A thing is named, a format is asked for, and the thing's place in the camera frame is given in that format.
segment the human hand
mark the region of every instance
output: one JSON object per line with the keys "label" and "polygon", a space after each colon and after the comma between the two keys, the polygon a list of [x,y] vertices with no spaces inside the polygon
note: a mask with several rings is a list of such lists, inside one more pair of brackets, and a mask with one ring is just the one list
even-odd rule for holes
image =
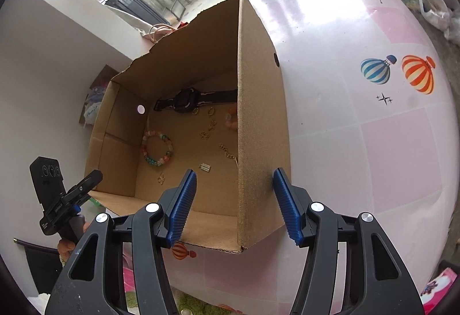
{"label": "human hand", "polygon": [[[85,224],[83,225],[83,233],[86,232],[90,224],[91,222],[85,222]],[[57,244],[57,252],[59,253],[59,256],[64,262],[66,262],[69,259],[74,249],[75,244],[72,241],[69,241],[68,239],[61,239]]]}

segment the orange striped hot air balloon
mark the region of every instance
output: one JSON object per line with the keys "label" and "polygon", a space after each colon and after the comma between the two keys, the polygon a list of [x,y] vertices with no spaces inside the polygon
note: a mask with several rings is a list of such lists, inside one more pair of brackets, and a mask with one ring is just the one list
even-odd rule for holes
{"label": "orange striped hot air balloon", "polygon": [[221,309],[224,309],[224,310],[234,312],[235,314],[242,314],[240,310],[232,309],[230,306],[227,306],[226,304],[218,304],[217,307],[220,307]]}
{"label": "orange striped hot air balloon", "polygon": [[196,253],[193,250],[188,250],[182,242],[176,242],[171,250],[176,259],[182,260],[187,256],[190,256],[190,258],[196,257]]}
{"label": "orange striped hot air balloon", "polygon": [[416,55],[407,55],[402,59],[402,72],[411,86],[419,92],[429,95],[434,89],[432,68],[435,68],[431,57],[423,58]]}

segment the white wall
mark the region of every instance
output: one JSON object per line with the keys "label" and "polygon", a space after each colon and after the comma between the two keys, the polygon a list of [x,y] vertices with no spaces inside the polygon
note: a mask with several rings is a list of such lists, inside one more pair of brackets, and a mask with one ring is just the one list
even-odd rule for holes
{"label": "white wall", "polygon": [[89,85],[104,65],[121,71],[149,47],[96,0],[6,0],[0,10],[0,253],[28,296],[36,289],[13,238],[58,241],[40,230],[28,167],[39,155],[56,158],[66,188],[79,182],[91,129],[78,120]]}

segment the silver screw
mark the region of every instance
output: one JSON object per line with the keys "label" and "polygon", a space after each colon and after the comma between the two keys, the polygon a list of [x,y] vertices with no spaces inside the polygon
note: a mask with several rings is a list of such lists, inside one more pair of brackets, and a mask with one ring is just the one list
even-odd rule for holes
{"label": "silver screw", "polygon": [[104,223],[108,218],[109,216],[105,212],[103,212],[99,214],[98,216],[96,216],[96,222]]}
{"label": "silver screw", "polygon": [[372,214],[369,214],[368,212],[364,212],[361,215],[361,219],[364,220],[365,222],[371,222],[373,221],[373,216]]}
{"label": "silver screw", "polygon": [[159,209],[160,209],[160,205],[158,205],[158,204],[148,204],[145,207],[145,210],[147,212],[157,212]]}
{"label": "silver screw", "polygon": [[311,209],[316,212],[321,212],[324,210],[324,205],[319,202],[314,202],[311,204]]}

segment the watch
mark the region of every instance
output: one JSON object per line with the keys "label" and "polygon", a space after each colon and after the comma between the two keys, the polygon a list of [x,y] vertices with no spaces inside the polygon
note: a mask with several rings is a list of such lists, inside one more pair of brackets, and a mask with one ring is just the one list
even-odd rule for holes
{"label": "watch", "polygon": [[232,91],[204,92],[195,88],[182,89],[174,98],[157,100],[155,111],[174,109],[178,113],[188,113],[196,107],[211,103],[234,103],[238,98],[238,89]]}

